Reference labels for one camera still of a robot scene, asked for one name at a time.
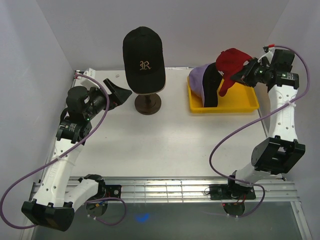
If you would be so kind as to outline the red and black baseball cap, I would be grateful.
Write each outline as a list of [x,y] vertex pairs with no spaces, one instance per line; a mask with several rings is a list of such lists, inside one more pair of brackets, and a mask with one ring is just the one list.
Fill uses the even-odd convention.
[[218,93],[221,97],[224,97],[228,89],[235,84],[231,77],[240,72],[244,67],[244,63],[249,62],[251,59],[250,55],[236,48],[222,51],[217,57],[215,62],[216,69],[219,73],[223,73],[223,84]]

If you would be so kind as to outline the black cap white NY logo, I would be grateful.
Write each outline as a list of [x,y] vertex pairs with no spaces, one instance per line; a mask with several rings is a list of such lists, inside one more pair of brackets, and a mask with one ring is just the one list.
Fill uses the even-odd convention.
[[202,78],[202,103],[205,108],[215,108],[218,106],[218,88],[222,79],[223,76],[218,72],[215,62],[206,67]]

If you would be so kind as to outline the black baseball cap gold logo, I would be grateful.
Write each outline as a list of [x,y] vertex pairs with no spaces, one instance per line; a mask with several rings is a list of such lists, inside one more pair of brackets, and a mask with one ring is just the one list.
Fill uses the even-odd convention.
[[139,95],[157,93],[166,83],[163,43],[151,28],[140,26],[123,39],[125,76],[130,89]]

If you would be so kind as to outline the beige baseball cap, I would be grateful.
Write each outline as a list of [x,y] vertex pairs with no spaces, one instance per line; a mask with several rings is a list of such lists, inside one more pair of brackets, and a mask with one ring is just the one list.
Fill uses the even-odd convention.
[[157,92],[159,93],[159,92],[163,91],[165,89],[165,87],[166,87],[166,84],[164,84],[163,87],[160,90],[158,90]]

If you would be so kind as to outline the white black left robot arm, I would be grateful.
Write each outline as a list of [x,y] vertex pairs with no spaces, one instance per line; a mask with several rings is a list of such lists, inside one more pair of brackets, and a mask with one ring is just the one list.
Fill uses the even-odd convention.
[[109,79],[103,82],[110,94],[99,84],[74,86],[67,93],[50,165],[32,200],[25,201],[21,208],[35,225],[65,232],[82,205],[86,205],[90,217],[96,218],[106,212],[109,201],[121,199],[121,186],[107,185],[98,174],[81,177],[79,184],[66,192],[76,160],[94,132],[91,120],[101,111],[122,105],[132,94]]

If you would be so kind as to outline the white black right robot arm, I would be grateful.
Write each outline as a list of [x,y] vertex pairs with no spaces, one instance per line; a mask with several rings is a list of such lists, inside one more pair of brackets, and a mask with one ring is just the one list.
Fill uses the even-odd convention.
[[299,75],[291,72],[295,54],[271,45],[263,50],[264,55],[231,77],[248,87],[265,84],[272,112],[267,138],[253,149],[250,163],[230,175],[225,191],[232,199],[252,192],[252,185],[263,178],[288,173],[306,151],[295,129],[293,100],[300,86]]

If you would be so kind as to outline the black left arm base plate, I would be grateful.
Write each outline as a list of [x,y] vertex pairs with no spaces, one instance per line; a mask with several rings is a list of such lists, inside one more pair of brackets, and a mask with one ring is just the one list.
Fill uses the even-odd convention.
[[103,198],[121,198],[122,194],[122,186],[121,185],[106,185],[104,187],[104,194],[102,195]]

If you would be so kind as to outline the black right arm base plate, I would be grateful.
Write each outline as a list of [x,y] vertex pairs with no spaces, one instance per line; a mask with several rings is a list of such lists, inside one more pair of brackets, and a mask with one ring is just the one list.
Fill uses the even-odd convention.
[[255,200],[256,194],[253,187],[245,187],[236,184],[210,184],[209,195],[211,200]]

